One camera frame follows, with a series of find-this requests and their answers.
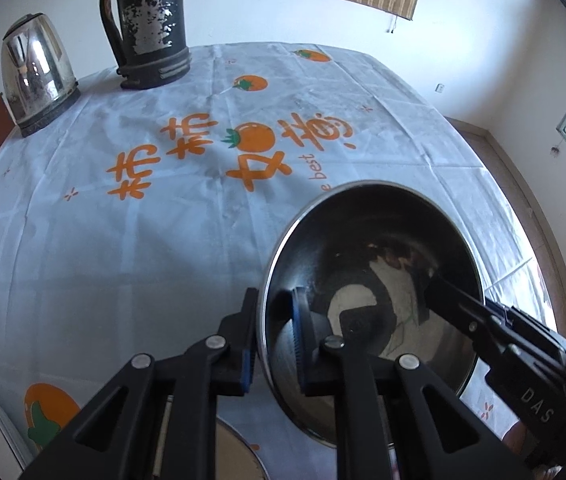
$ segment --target tiled floor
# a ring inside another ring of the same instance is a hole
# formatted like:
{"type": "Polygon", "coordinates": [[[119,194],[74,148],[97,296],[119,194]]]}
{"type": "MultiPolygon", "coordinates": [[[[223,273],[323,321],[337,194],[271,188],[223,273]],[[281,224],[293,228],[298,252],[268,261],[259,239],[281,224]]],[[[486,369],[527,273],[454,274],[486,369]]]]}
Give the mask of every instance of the tiled floor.
{"type": "Polygon", "coordinates": [[[494,180],[498,183],[509,203],[516,213],[525,234],[532,245],[534,254],[541,268],[547,293],[552,303],[552,310],[556,318],[556,325],[560,333],[566,335],[566,299],[560,282],[556,262],[548,249],[548,243],[543,234],[540,224],[525,198],[521,188],[516,183],[514,176],[510,173],[505,163],[498,156],[494,148],[484,138],[474,134],[460,132],[463,139],[472,147],[479,156],[485,167],[492,173],[494,180]]]}

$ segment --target thermos handle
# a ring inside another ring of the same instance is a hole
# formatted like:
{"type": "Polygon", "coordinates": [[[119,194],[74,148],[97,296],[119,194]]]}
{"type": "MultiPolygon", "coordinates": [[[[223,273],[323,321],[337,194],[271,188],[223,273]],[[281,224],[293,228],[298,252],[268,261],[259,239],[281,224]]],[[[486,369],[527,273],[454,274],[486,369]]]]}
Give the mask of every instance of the thermos handle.
{"type": "Polygon", "coordinates": [[[127,61],[123,52],[123,39],[112,16],[112,0],[100,0],[99,8],[101,10],[103,28],[105,28],[105,34],[108,36],[108,41],[110,42],[112,52],[114,52],[117,64],[119,67],[125,66],[127,61]]]}

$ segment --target kettle base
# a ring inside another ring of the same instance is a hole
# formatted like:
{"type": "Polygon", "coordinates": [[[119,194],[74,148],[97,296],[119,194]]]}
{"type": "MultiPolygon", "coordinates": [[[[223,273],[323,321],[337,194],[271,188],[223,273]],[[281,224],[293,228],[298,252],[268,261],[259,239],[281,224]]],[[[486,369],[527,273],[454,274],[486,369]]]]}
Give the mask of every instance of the kettle base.
{"type": "Polygon", "coordinates": [[[76,103],[79,97],[81,97],[81,92],[79,91],[77,84],[74,86],[73,91],[66,95],[65,98],[52,103],[46,109],[39,112],[34,117],[29,118],[27,121],[17,123],[17,126],[21,129],[22,136],[31,136],[31,134],[48,126],[48,124],[54,121],[54,119],[61,116],[66,110],[68,110],[68,108],[76,103]]]}
{"type": "Polygon", "coordinates": [[[121,83],[121,88],[145,90],[167,85],[189,72],[189,48],[185,47],[176,54],[157,61],[125,65],[117,72],[125,78],[121,83]]]}

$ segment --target human hand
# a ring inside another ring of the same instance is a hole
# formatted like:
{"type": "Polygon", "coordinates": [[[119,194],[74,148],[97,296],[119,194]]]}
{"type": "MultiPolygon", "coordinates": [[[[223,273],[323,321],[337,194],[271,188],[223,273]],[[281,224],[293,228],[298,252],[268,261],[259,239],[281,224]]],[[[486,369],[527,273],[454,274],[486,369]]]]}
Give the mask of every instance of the human hand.
{"type": "MultiPolygon", "coordinates": [[[[522,422],[517,422],[512,426],[508,433],[503,437],[503,444],[517,455],[523,450],[525,437],[527,436],[527,428],[522,422]]],[[[545,465],[538,466],[534,469],[534,480],[552,480],[560,471],[560,466],[548,468],[545,465]]]]}

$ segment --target tablecloth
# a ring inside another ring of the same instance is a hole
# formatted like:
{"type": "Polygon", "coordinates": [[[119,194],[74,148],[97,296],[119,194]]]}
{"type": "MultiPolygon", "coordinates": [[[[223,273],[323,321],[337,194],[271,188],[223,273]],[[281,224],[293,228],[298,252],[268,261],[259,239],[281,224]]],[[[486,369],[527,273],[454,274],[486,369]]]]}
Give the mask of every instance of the tablecloth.
{"type": "MultiPolygon", "coordinates": [[[[534,253],[490,173],[441,114],[373,58],[313,44],[196,47],[191,71],[124,91],[114,69],[0,150],[0,405],[32,446],[132,355],[215,333],[259,286],[287,223],[338,184],[378,179],[440,206],[486,295],[551,316],[534,253]]],[[[479,362],[463,400],[495,433],[515,418],[479,362]]],[[[273,479],[335,478],[257,373],[219,413],[273,479]]]]}

